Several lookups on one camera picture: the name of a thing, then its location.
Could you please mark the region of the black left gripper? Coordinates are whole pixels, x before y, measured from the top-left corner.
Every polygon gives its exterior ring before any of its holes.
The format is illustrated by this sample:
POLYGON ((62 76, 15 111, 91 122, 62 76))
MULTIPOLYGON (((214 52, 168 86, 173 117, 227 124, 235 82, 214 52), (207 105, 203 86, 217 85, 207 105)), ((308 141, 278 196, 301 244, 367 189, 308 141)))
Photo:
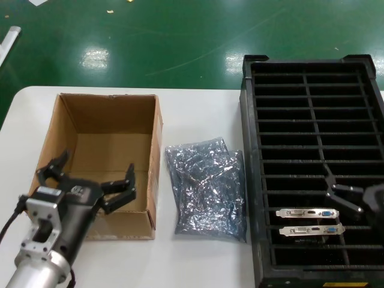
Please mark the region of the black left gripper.
POLYGON ((64 203, 67 210, 62 219, 62 230, 56 241, 56 252, 73 265, 77 254, 86 238, 91 224, 95 221, 100 208, 109 215, 119 208, 136 199, 136 176, 134 164, 131 163, 125 178, 118 181, 103 182, 101 184, 81 178, 67 176, 63 169, 69 159, 69 151, 51 159, 47 165, 38 168, 36 176, 40 186, 47 186, 46 181, 53 178, 58 188, 65 192, 64 203), (102 196, 114 196, 109 200, 102 196))

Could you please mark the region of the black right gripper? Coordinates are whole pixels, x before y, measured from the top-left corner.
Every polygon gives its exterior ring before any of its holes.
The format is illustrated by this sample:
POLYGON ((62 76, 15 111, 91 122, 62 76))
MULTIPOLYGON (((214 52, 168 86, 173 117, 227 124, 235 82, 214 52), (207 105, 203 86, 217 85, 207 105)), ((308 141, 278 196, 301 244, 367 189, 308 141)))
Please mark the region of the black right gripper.
POLYGON ((329 166, 325 164, 327 183, 325 202, 343 215, 362 215, 376 229, 383 228, 383 184, 362 187, 338 184, 329 166))

